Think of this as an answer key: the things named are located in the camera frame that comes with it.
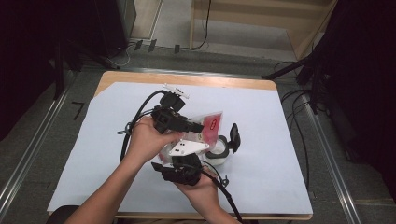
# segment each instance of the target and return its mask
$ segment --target metal rail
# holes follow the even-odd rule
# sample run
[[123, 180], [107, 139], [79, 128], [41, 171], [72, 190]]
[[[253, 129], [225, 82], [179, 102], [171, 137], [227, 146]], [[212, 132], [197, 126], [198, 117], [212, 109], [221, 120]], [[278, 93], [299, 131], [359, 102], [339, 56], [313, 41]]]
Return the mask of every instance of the metal rail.
[[[303, 96], [303, 101], [305, 103], [308, 102], [305, 96]], [[352, 196], [350, 195], [350, 192], [347, 188], [347, 184], [344, 181], [343, 176], [341, 175], [340, 169], [338, 168], [334, 155], [332, 154], [332, 148], [329, 142], [327, 141], [325, 133], [323, 132], [318, 116], [313, 113], [313, 111], [309, 106], [307, 106], [305, 109], [308, 117], [311, 120], [311, 124], [315, 129], [318, 143], [322, 148], [324, 160], [329, 169], [329, 174], [330, 177], [332, 178], [332, 182], [334, 184], [335, 190], [337, 191], [340, 203], [343, 206], [344, 212], [346, 214], [346, 219], [348, 223], [360, 224], [361, 219], [359, 217], [359, 213], [353, 202]]]
[[29, 172], [29, 169], [34, 162], [35, 157], [38, 154], [38, 151], [40, 150], [53, 121], [55, 121], [56, 116], [64, 104], [64, 99], [66, 98], [67, 93], [75, 79], [76, 76], [72, 76], [70, 84], [64, 88], [64, 92], [62, 92], [60, 97], [58, 97], [58, 100], [52, 102], [46, 116], [44, 117], [38, 129], [35, 131], [35, 135], [30, 141], [28, 147], [25, 149], [20, 162], [18, 163], [8, 182], [3, 187], [0, 194], [0, 223], [3, 222], [8, 208], [11, 206], [12, 201], [17, 195], [23, 179]]

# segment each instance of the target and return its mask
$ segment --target black cable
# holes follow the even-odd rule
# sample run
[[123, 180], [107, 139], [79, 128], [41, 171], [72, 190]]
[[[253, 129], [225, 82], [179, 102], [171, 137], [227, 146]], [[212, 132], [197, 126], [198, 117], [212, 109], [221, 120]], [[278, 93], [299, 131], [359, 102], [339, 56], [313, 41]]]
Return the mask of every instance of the black cable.
[[[306, 105], [308, 105], [308, 104], [309, 104], [309, 102], [302, 103], [302, 104], [298, 105], [295, 109], [297, 109], [297, 108], [300, 107], [300, 106], [306, 106]], [[292, 115], [293, 115], [293, 113], [291, 112], [291, 113], [286, 117], [286, 120], [288, 120]]]
[[283, 102], [288, 99], [289, 97], [291, 97], [292, 95], [294, 95], [297, 92], [311, 92], [311, 90], [295, 90], [295, 91], [289, 91], [286, 92], [285, 95], [283, 95], [282, 99], [280, 100], [280, 103], [283, 104]]
[[219, 177], [220, 183], [221, 183], [221, 184], [223, 183], [223, 180], [222, 180], [222, 178], [221, 178], [221, 175], [219, 174], [218, 170], [217, 170], [212, 164], [210, 164], [210, 163], [207, 162], [207, 161], [200, 161], [200, 162], [203, 162], [203, 163], [205, 163], [206, 165], [209, 165], [209, 166], [216, 172], [216, 175]]
[[294, 119], [294, 121], [295, 121], [295, 123], [296, 123], [298, 132], [299, 132], [299, 134], [300, 134], [300, 136], [301, 136], [301, 140], [302, 140], [302, 142], [303, 142], [304, 154], [305, 154], [305, 166], [306, 166], [306, 181], [305, 181], [305, 186], [306, 186], [306, 190], [309, 190], [309, 160], [308, 160], [308, 151], [307, 151], [307, 149], [306, 149], [306, 143], [305, 143], [305, 139], [304, 139], [303, 133], [302, 133], [302, 131], [301, 131], [300, 125], [299, 125], [299, 123], [298, 123], [298, 121], [297, 121], [297, 118], [295, 118], [295, 110], [294, 110], [294, 109], [295, 109], [295, 108], [294, 108], [295, 103], [296, 103], [297, 100], [298, 100], [300, 97], [302, 97], [304, 94], [305, 94], [305, 92], [300, 93], [300, 94], [294, 99], [294, 101], [293, 101], [293, 103], [292, 103], [292, 105], [291, 105], [291, 110], [292, 110], [292, 113], [293, 113], [293, 119]]
[[[300, 105], [305, 105], [305, 106], [307, 106], [309, 103], [302, 103], [302, 104], [300, 104]], [[295, 116], [297, 116], [301, 111], [303, 111], [304, 110], [304, 107], [303, 108], [301, 108], [300, 110], [298, 110], [297, 112], [295, 112]], [[293, 116], [293, 119], [291, 119], [291, 122], [290, 122], [290, 126], [289, 126], [289, 131], [291, 130], [291, 128], [293, 127], [293, 122], [295, 121], [295, 116]]]
[[176, 163], [174, 164], [174, 166], [180, 166], [180, 167], [186, 167], [186, 168], [191, 168], [193, 170], [199, 171], [201, 172], [201, 174], [206, 175], [207, 177], [209, 177], [213, 183], [221, 190], [221, 192], [224, 194], [224, 196], [226, 197], [228, 203], [230, 204], [231, 208], [233, 209], [233, 212], [235, 213], [236, 218], [238, 219], [239, 222], [243, 223], [242, 217], [238, 212], [238, 209], [235, 206], [235, 203], [233, 202], [233, 197], [232, 195], [227, 191], [226, 188], [224, 188], [224, 186], [222, 186], [222, 184], [212, 175], [208, 174], [206, 171], [199, 169], [197, 167], [188, 165], [188, 164], [180, 164], [180, 163]]
[[166, 91], [155, 91], [154, 93], [152, 93], [146, 100], [145, 102], [143, 102], [143, 104], [140, 106], [140, 108], [137, 110], [136, 115], [134, 116], [134, 119], [131, 121], [131, 124], [129, 125], [129, 129], [128, 132], [126, 132], [125, 137], [124, 137], [124, 141], [122, 143], [122, 150], [121, 150], [121, 154], [120, 154], [120, 162], [123, 160], [124, 156], [125, 156], [125, 152], [126, 152], [126, 148], [129, 142], [129, 138], [131, 137], [131, 132], [132, 132], [132, 128], [136, 125], [137, 121], [142, 118], [143, 116], [141, 115], [143, 108], [146, 106], [146, 104], [157, 94], [162, 93], [162, 94], [166, 94]]
[[[146, 111], [146, 112], [143, 112], [143, 113], [139, 116], [139, 118], [137, 118], [137, 120], [140, 120], [141, 118], [143, 118], [143, 117], [146, 116], [146, 115], [152, 114], [154, 111], [155, 111], [154, 109], [150, 109], [150, 110], [148, 110], [148, 111]], [[131, 132], [129, 131], [129, 130], [131, 129], [131, 126], [132, 126], [132, 122], [128, 122], [128, 123], [125, 125], [124, 130], [123, 130], [123, 131], [117, 132], [117, 134], [125, 134], [125, 133], [126, 133], [126, 134], [131, 134]]]
[[209, 23], [210, 6], [212, 6], [212, 0], [209, 0], [209, 6], [207, 8], [206, 25], [205, 25], [205, 39], [204, 39], [204, 41], [202, 42], [202, 44], [200, 46], [198, 46], [196, 48], [192, 48], [190, 50], [198, 50], [198, 49], [200, 49], [204, 45], [206, 40], [207, 40], [207, 25]]

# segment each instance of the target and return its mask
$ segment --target hand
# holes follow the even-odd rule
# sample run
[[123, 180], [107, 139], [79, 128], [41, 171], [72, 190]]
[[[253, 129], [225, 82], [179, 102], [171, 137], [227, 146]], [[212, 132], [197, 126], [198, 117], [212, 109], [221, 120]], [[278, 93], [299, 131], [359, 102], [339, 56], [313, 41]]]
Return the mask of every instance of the hand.
[[154, 128], [154, 119], [143, 117], [134, 126], [124, 159], [137, 160], [143, 165], [154, 158], [166, 144], [177, 141], [181, 136], [182, 133], [175, 132], [160, 134]]
[[[206, 166], [204, 170], [216, 177]], [[218, 188], [206, 175], [201, 175], [200, 181], [195, 186], [175, 183], [175, 185], [189, 198], [192, 207], [204, 218], [221, 210], [219, 205]]]

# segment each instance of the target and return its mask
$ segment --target wire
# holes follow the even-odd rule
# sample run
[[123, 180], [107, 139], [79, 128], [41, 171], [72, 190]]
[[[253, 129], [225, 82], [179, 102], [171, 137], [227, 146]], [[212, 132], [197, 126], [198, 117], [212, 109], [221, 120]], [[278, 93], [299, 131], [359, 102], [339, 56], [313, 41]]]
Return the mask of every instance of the wire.
[[[203, 7], [202, 7], [203, 4], [204, 4], [204, 0], [201, 0], [201, 13], [202, 13], [202, 17], [204, 16], [204, 9], [203, 9]], [[206, 28], [205, 28], [205, 26], [204, 26], [204, 20], [201, 20], [201, 25], [202, 25], [202, 29], [203, 29], [204, 31], [206, 31]]]
[[299, 125], [299, 123], [298, 123], [298, 121], [297, 121], [297, 118], [295, 117], [296, 114], [295, 114], [295, 108], [294, 108], [294, 105], [295, 105], [295, 103], [297, 102], [297, 100], [298, 100], [300, 97], [302, 97], [304, 94], [305, 94], [305, 92], [300, 93], [300, 94], [294, 99], [294, 101], [293, 101], [293, 103], [292, 103], [292, 105], [291, 105], [291, 110], [292, 110], [292, 113], [293, 113], [293, 120], [294, 120], [295, 123], [296, 123], [297, 130], [298, 130], [298, 132], [299, 132], [299, 134], [300, 134], [300, 136], [301, 136], [301, 140], [302, 140], [302, 142], [303, 142], [304, 154], [305, 154], [305, 168], [306, 168], [306, 181], [305, 181], [305, 186], [306, 186], [306, 190], [309, 190], [309, 160], [308, 160], [308, 151], [307, 151], [307, 149], [306, 149], [306, 143], [305, 143], [305, 139], [304, 139], [303, 133], [302, 133], [302, 131], [301, 131], [300, 125]]
[[122, 63], [122, 64], [114, 63], [114, 62], [111, 61], [109, 58], [107, 58], [107, 60], [108, 60], [109, 62], [113, 63], [113, 64], [116, 65], [116, 66], [124, 66], [124, 65], [128, 64], [128, 63], [131, 61], [131, 56], [130, 56], [129, 53], [128, 53], [128, 49], [131, 48], [131, 47], [133, 47], [133, 46], [134, 46], [134, 44], [133, 44], [133, 45], [130, 45], [130, 46], [129, 46], [128, 48], [126, 48], [126, 50], [125, 50], [125, 54], [128, 56], [128, 61], [127, 61], [126, 63]]
[[223, 179], [221, 178], [221, 175], [219, 174], [218, 170], [217, 170], [212, 164], [210, 164], [210, 163], [207, 162], [207, 161], [200, 161], [200, 162], [203, 162], [204, 164], [209, 165], [209, 166], [216, 172], [216, 175], [219, 177], [220, 183], [224, 186]]
[[126, 148], [129, 142], [129, 138], [131, 137], [131, 133], [132, 133], [132, 128], [136, 125], [137, 121], [139, 119], [141, 119], [143, 116], [145, 116], [145, 114], [142, 114], [142, 110], [143, 108], [146, 106], [146, 104], [157, 94], [162, 93], [162, 94], [166, 94], [166, 91], [155, 91], [154, 93], [152, 93], [146, 100], [145, 102], [143, 102], [143, 104], [140, 106], [140, 108], [137, 110], [136, 115], [134, 116], [134, 119], [130, 122], [130, 125], [128, 127], [128, 130], [126, 131], [125, 137], [124, 137], [124, 141], [122, 143], [122, 150], [121, 150], [121, 154], [120, 154], [120, 162], [123, 160], [123, 158], [125, 157], [125, 152], [126, 152]]
[[197, 167], [188, 165], [188, 164], [180, 164], [180, 163], [176, 163], [174, 164], [176, 166], [180, 166], [180, 167], [186, 167], [186, 168], [191, 168], [193, 170], [199, 171], [201, 172], [201, 174], [206, 175], [207, 177], [209, 177], [209, 179], [211, 179], [213, 181], [213, 183], [221, 190], [221, 192], [224, 194], [224, 196], [226, 197], [228, 203], [230, 204], [231, 208], [233, 209], [233, 212], [235, 213], [236, 218], [238, 219], [239, 222], [243, 223], [242, 217], [238, 212], [238, 209], [235, 206], [235, 203], [233, 202], [233, 197], [232, 195], [227, 191], [226, 188], [224, 188], [224, 186], [222, 186], [222, 184], [212, 175], [210, 175], [209, 173], [207, 173], [206, 171], [199, 169]]
[[207, 25], [208, 25], [208, 23], [209, 23], [209, 15], [210, 15], [210, 7], [211, 7], [211, 6], [212, 6], [212, 0], [209, 0], [209, 6], [208, 6], [208, 8], [207, 8], [207, 15], [206, 15], [205, 39], [204, 39], [204, 41], [202, 42], [202, 44], [201, 44], [200, 46], [198, 46], [198, 47], [196, 47], [196, 48], [189, 49], [189, 50], [198, 50], [198, 49], [200, 49], [200, 48], [204, 45], [204, 43], [206, 42], [206, 40], [207, 40], [207, 33], [208, 33], [208, 31], [207, 31]]
[[[309, 102], [302, 103], [302, 104], [298, 105], [297, 107], [295, 107], [295, 109], [297, 109], [297, 108], [300, 107], [300, 106], [306, 106], [306, 105], [308, 105], [308, 104], [309, 104]], [[289, 113], [289, 115], [286, 117], [286, 120], [288, 120], [292, 115], [293, 115], [292, 112]]]
[[280, 100], [280, 103], [283, 104], [283, 102], [285, 102], [286, 99], [288, 99], [289, 97], [291, 97], [293, 94], [297, 93], [297, 92], [311, 92], [311, 90], [296, 90], [296, 91], [289, 91], [286, 92], [285, 95], [283, 95], [282, 99]]
[[[137, 120], [140, 120], [141, 118], [143, 118], [143, 117], [146, 116], [146, 115], [152, 114], [154, 111], [155, 111], [154, 109], [150, 109], [150, 110], [147, 110], [147, 111], [143, 112], [143, 113], [137, 118]], [[132, 129], [131, 127], [134, 127], [134, 126], [132, 126], [132, 122], [128, 122], [128, 123], [126, 123], [124, 130], [123, 130], [123, 131], [117, 132], [117, 134], [125, 134], [125, 133], [126, 133], [126, 134], [131, 135], [132, 133], [129, 131], [130, 129]]]

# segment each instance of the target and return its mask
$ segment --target white paper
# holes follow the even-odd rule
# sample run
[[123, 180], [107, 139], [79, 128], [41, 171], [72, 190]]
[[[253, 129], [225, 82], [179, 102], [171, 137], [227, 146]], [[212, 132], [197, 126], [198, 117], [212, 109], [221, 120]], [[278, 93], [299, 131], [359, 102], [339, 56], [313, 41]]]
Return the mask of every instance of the white paper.
[[[220, 134], [236, 123], [241, 146], [218, 167], [241, 214], [312, 214], [300, 166], [276, 91], [176, 85], [190, 95], [179, 111], [188, 118], [223, 111]], [[49, 211], [82, 204], [117, 167], [124, 135], [118, 135], [146, 98], [162, 84], [114, 83], [90, 104]], [[159, 103], [154, 97], [145, 109]], [[219, 191], [221, 206], [232, 213]], [[146, 163], [119, 212], [195, 213], [173, 183]]]

